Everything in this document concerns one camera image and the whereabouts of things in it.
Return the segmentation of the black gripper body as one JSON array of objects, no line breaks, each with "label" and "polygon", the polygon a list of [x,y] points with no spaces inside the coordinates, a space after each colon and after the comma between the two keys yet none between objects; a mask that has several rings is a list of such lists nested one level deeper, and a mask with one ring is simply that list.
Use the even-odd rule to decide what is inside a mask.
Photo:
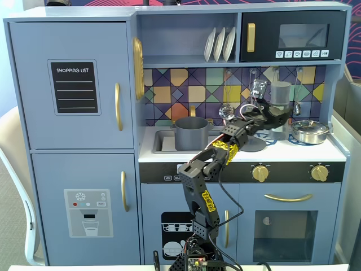
[{"label": "black gripper body", "polygon": [[288,122],[289,118],[277,118],[273,113],[266,113],[266,121],[263,123],[265,129],[276,129]]}]

